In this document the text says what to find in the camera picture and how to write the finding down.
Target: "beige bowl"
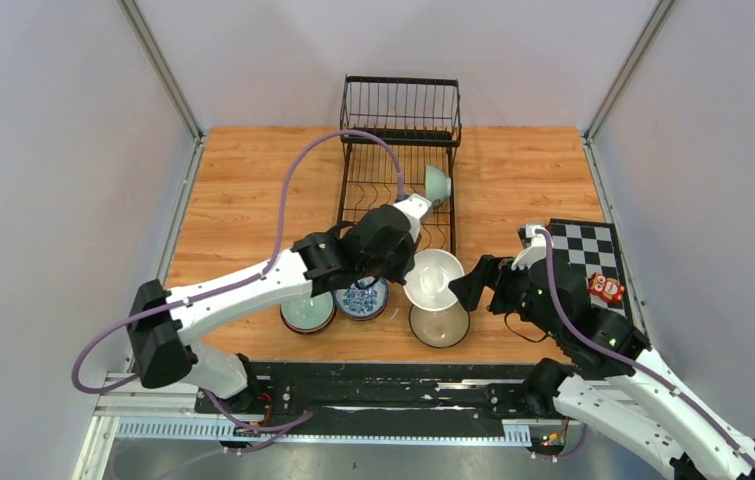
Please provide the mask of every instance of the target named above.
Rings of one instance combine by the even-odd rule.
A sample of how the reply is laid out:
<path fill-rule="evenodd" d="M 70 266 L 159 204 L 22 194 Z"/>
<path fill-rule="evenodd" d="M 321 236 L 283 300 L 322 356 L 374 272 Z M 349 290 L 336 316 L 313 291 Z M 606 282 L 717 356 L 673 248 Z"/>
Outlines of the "beige bowl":
<path fill-rule="evenodd" d="M 421 343 L 433 348 L 449 348 L 468 334 L 471 316 L 460 304 L 438 312 L 413 305 L 409 309 L 409 328 Z"/>

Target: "gray floor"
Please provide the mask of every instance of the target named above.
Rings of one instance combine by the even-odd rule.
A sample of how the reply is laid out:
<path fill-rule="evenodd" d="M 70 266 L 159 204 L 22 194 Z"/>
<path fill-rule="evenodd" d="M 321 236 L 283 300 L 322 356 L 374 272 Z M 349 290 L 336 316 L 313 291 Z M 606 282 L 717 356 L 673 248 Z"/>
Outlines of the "gray floor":
<path fill-rule="evenodd" d="M 123 440 L 115 474 L 121 480 L 157 478 L 183 462 L 216 450 L 215 442 Z M 557 464 L 531 460 L 526 450 L 504 447 L 404 447 L 279 444 L 261 452 L 215 455 L 168 477 L 173 480 L 659 480 L 641 459 L 612 441 L 589 434 L 578 456 Z"/>

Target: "black metal dish rack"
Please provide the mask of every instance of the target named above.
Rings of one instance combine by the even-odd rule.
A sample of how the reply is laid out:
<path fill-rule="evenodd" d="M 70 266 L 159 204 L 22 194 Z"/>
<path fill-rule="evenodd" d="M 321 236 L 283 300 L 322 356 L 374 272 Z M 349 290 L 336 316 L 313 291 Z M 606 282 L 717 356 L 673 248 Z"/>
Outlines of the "black metal dish rack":
<path fill-rule="evenodd" d="M 424 171 L 433 165 L 452 180 L 451 197 L 425 220 L 419 250 L 456 254 L 454 160 L 462 139 L 459 82 L 431 78 L 345 78 L 339 127 L 372 133 L 401 160 L 408 193 L 424 195 Z M 338 221 L 358 222 L 366 212 L 395 201 L 395 169 L 370 140 L 343 136 L 345 173 Z"/>

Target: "white wall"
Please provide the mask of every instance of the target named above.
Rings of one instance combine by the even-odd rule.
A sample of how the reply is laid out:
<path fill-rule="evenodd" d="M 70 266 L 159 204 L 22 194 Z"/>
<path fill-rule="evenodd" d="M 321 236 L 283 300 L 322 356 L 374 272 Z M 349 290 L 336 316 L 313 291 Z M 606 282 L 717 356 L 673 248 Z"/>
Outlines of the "white wall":
<path fill-rule="evenodd" d="M 96 401 L 71 363 L 154 276 L 189 150 L 114 0 L 0 1 L 0 478 L 71 475 Z"/>
<path fill-rule="evenodd" d="M 678 2 L 597 144 L 653 341 L 755 437 L 755 2 Z"/>
<path fill-rule="evenodd" d="M 337 125 L 345 73 L 458 78 L 466 125 L 584 128 L 656 0 L 139 0 L 204 127 Z"/>

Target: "checkered board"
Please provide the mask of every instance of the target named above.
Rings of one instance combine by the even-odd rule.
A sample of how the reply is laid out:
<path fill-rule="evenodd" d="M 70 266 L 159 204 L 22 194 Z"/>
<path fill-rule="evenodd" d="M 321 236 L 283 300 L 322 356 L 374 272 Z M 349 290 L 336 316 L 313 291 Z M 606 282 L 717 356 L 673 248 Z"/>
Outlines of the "checkered board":
<path fill-rule="evenodd" d="M 554 258 L 585 269 L 587 286 L 589 277 L 600 272 L 607 278 L 615 278 L 625 287 L 624 300 L 619 305 L 607 306 L 600 298 L 590 295 L 592 303 L 609 308 L 633 321 L 615 226 L 611 223 L 552 218 L 548 230 L 554 238 Z"/>

